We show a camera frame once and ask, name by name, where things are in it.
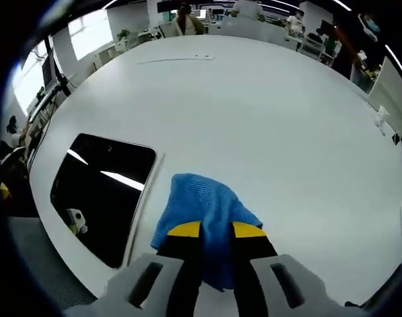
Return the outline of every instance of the blue cloth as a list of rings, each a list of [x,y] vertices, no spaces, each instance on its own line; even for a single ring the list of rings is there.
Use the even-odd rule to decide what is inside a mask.
[[[234,289],[230,222],[259,228],[262,223],[226,185],[195,174],[176,174],[151,246],[158,250],[171,229],[191,221],[202,221],[204,230],[203,281],[219,291]]]

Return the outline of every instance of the gray floor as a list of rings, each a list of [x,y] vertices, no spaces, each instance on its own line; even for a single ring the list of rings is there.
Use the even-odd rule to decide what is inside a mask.
[[[39,218],[11,217],[10,228],[31,274],[61,309],[94,301],[54,249]]]

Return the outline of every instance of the face mask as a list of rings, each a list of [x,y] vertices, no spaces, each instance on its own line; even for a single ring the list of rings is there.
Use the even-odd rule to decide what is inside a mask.
[[[376,33],[380,32],[379,26],[372,19],[367,20],[366,23],[367,23],[368,27],[370,28],[370,30],[372,30],[373,32],[376,32]]]

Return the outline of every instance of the white table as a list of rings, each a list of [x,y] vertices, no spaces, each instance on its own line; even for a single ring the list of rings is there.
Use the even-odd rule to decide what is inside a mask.
[[[165,153],[132,258],[154,252],[149,243],[172,176],[198,173],[232,188],[277,252],[318,274],[330,297],[361,304],[402,260],[402,150],[373,118],[351,82],[286,48],[223,36],[167,38],[118,56],[73,92],[53,117],[30,184],[57,251],[98,297],[116,272],[76,242],[50,203],[79,133]],[[197,316],[235,312],[232,292],[202,286]]]

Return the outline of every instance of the potted plant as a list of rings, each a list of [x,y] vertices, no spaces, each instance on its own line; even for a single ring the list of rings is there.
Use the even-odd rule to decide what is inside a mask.
[[[129,36],[129,30],[121,30],[119,34],[117,34],[117,38],[120,41],[126,39]]]

